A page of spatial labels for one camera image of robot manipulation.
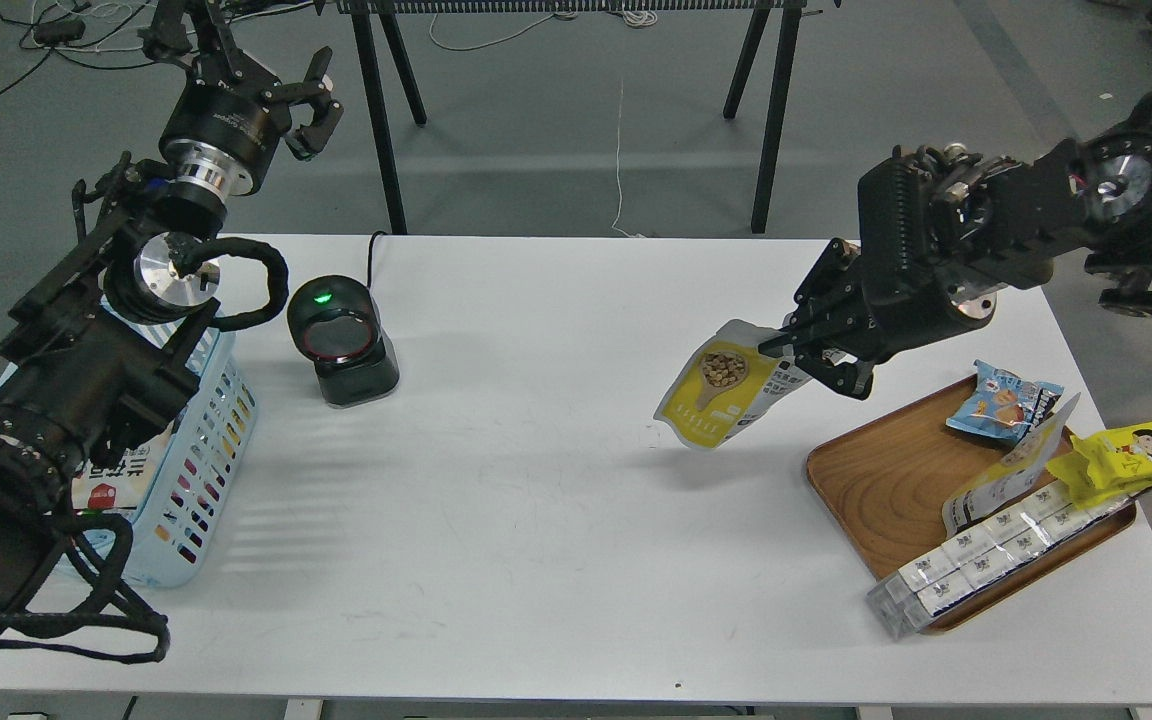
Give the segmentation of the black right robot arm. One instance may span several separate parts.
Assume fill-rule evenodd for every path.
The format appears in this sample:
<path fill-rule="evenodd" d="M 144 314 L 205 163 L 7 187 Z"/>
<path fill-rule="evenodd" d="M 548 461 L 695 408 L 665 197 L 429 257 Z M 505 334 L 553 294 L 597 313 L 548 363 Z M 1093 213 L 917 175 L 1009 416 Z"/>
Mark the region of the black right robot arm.
<path fill-rule="evenodd" d="M 978 331 L 1002 287 L 1051 281 L 1058 256 L 1114 286 L 1100 305 L 1152 318 L 1152 92 L 1091 141 L 1025 162 L 923 145 L 858 182 L 861 238 L 833 240 L 759 344 L 849 397 L 895 354 Z"/>

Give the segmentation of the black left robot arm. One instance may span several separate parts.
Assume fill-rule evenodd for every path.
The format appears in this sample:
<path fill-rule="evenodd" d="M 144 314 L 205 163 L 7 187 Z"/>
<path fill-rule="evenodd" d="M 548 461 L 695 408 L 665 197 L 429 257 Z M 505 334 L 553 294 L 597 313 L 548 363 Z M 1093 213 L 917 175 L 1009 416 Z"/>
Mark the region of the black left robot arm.
<path fill-rule="evenodd" d="M 289 297 L 270 243 L 221 236 L 227 200 L 260 190 L 279 143 L 314 159 L 342 118 L 321 47 L 298 82 L 238 50 L 218 1 L 160 1 L 141 29 L 143 54 L 185 71 L 160 159 L 122 156 L 71 204 L 101 202 L 94 228 L 12 306 L 0 354 L 0 650 L 103 652 L 65 643 L 88 628 L 143 632 L 164 659 L 168 620 L 123 574 L 132 528 L 74 510 L 84 467 L 109 467 L 146 442 L 200 389 L 189 356 L 207 331 L 270 323 Z"/>

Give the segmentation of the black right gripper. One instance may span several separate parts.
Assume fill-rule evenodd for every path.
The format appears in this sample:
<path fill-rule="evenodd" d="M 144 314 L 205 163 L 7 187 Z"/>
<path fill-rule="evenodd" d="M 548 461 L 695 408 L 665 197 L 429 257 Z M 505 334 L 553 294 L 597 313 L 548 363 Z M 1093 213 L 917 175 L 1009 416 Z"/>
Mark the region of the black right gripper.
<path fill-rule="evenodd" d="M 996 167 L 979 152 L 893 151 L 859 179 L 858 243 L 823 252 L 758 353 L 790 357 L 827 389 L 865 400 L 873 363 L 987 327 L 995 288 L 963 265 L 955 214 L 979 209 L 970 194 Z"/>

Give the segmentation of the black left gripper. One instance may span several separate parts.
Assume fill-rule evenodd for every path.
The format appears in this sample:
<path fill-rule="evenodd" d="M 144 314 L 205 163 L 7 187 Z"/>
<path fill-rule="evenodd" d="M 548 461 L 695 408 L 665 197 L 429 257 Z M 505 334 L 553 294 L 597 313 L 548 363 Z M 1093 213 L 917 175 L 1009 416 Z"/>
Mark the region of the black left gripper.
<path fill-rule="evenodd" d="M 141 50 L 154 63 L 185 70 L 197 85 L 187 85 L 160 137 L 160 154 L 179 165 L 195 146 L 221 152 L 237 165 L 237 190 L 259 191 L 282 137 L 300 161 L 319 156 L 329 142 L 343 106 L 332 94 L 326 70 L 333 50 L 320 47 L 305 78 L 266 90 L 266 109 L 228 88 L 262 79 L 262 68 L 238 50 L 219 1 L 159 1 L 147 26 L 141 29 Z M 293 126 L 291 109 L 312 109 L 310 123 Z"/>

